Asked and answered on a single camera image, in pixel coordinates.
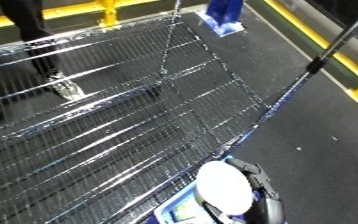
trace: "black pants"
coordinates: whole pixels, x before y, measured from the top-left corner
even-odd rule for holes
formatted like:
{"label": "black pants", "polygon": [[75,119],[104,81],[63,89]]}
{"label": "black pants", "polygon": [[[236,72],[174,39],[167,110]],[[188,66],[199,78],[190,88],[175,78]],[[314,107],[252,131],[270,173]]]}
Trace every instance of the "black pants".
{"label": "black pants", "polygon": [[[33,41],[51,36],[45,28],[42,0],[0,0],[0,6],[4,14],[19,28],[23,41]],[[30,50],[28,54],[32,57],[54,50],[54,46],[48,46]],[[32,64],[37,72],[45,77],[58,71],[56,55],[34,59]]]}

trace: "white cap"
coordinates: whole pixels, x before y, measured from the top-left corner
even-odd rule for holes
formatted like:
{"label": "white cap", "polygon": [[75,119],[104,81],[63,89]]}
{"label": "white cap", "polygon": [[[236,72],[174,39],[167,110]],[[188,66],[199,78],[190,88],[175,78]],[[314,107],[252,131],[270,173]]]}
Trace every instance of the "white cap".
{"label": "white cap", "polygon": [[197,174],[198,195],[226,215],[241,215],[253,203],[248,179],[236,168],[221,161],[204,164]]}

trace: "wire mesh tray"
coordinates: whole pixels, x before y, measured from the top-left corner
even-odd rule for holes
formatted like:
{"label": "wire mesh tray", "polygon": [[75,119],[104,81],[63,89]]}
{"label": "wire mesh tray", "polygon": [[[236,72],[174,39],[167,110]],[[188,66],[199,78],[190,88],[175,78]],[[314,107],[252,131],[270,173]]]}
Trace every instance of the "wire mesh tray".
{"label": "wire mesh tray", "polygon": [[46,91],[24,45],[0,48],[0,223],[141,222],[266,109],[181,21],[54,44],[85,98]]}

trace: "blue object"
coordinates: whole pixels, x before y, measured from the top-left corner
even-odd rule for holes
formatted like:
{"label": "blue object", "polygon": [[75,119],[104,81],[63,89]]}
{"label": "blue object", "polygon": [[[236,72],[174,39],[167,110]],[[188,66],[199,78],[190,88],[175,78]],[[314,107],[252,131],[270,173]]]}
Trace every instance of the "blue object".
{"label": "blue object", "polygon": [[220,37],[242,31],[239,21],[242,0],[212,0],[206,11],[197,13]]}

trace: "person's leg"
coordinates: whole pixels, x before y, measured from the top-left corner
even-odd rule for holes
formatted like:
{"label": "person's leg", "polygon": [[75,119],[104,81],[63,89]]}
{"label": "person's leg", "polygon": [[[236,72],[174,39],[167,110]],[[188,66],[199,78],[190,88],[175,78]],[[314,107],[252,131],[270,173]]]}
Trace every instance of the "person's leg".
{"label": "person's leg", "polygon": [[[23,41],[33,41],[51,34],[45,29],[45,21],[42,16],[42,0],[0,0],[0,6],[4,14],[20,29]],[[47,54],[55,51],[54,46],[43,47],[29,51],[31,57]],[[51,55],[32,60],[37,72],[46,77],[58,72],[58,57]]]}
{"label": "person's leg", "polygon": [[[0,6],[5,15],[20,29],[23,41],[33,41],[51,36],[46,31],[42,15],[42,0],[0,0]],[[40,41],[29,45],[42,46],[44,44],[44,41]],[[55,50],[55,46],[41,47],[30,50],[29,55],[40,56]],[[57,67],[58,61],[58,56],[52,54],[33,59],[32,63],[46,82],[56,82],[65,78]],[[56,82],[56,84],[50,85],[50,88],[67,100],[76,100],[84,96],[82,89],[70,80]]]}

